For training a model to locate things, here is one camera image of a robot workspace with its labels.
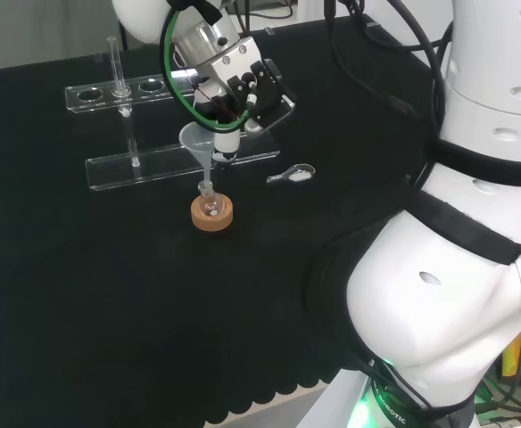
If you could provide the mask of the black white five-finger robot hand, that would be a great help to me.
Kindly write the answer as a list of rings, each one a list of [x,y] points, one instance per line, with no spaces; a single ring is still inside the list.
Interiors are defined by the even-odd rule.
[[[268,61],[260,60],[227,80],[217,76],[194,80],[193,108],[213,126],[227,125],[233,130],[214,133],[214,162],[234,162],[243,132],[256,136],[294,109],[294,94],[280,83],[276,71]]]

